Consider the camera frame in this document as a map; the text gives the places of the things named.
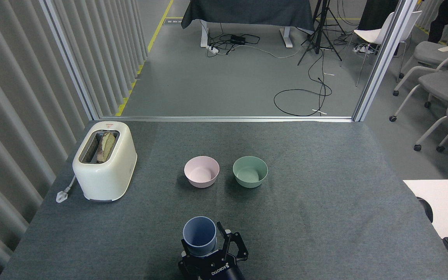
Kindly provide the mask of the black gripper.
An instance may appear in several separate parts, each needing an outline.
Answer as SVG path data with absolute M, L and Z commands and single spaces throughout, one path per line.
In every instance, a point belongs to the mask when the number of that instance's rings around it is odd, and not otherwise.
M 245 261 L 249 252 L 239 232 L 225 230 L 221 222 L 217 229 L 224 238 L 224 244 L 217 253 L 200 258 L 190 255 L 189 245 L 181 239 L 183 252 L 178 267 L 185 280 L 245 280 L 238 261 Z M 238 249 L 236 255 L 229 254 L 229 248 L 234 243 Z

